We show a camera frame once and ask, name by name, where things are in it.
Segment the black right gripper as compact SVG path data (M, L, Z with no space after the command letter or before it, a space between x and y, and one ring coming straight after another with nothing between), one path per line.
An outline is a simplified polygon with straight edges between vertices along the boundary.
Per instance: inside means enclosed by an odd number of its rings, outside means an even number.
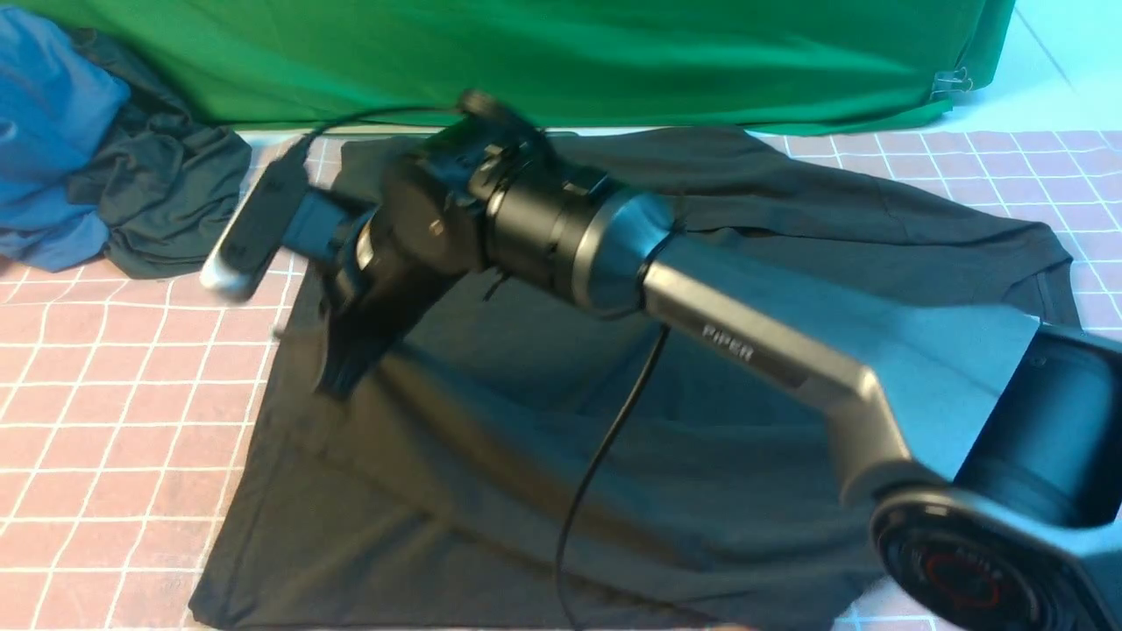
M328 205L333 260L316 392L352 395L390 344L465 277L436 213L406 205Z

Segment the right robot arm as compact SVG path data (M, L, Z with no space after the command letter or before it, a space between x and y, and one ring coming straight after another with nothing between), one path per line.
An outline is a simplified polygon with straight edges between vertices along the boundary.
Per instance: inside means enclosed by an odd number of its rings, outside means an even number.
M737 263L505 110L465 113L380 184L377 210L337 240L321 390L351 392L469 272L661 324L557 536L565 615L586 490L677 331L824 413L842 502L875 500L881 563L923 606L969 630L1118 630L1118 344Z

